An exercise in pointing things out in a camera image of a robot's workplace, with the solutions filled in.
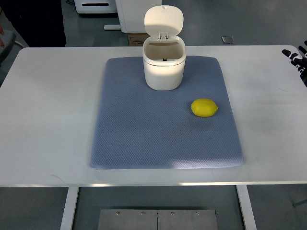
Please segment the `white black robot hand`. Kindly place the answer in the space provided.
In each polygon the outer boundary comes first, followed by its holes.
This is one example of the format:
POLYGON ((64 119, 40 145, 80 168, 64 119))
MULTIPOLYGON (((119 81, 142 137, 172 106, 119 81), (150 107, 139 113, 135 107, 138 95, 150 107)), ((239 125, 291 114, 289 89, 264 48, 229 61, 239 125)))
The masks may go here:
POLYGON ((302 82, 307 86, 307 50, 303 46, 299 46, 298 50, 301 51, 303 55, 292 53, 287 49, 283 49, 282 53, 291 60, 290 63, 295 66, 300 73, 302 82))

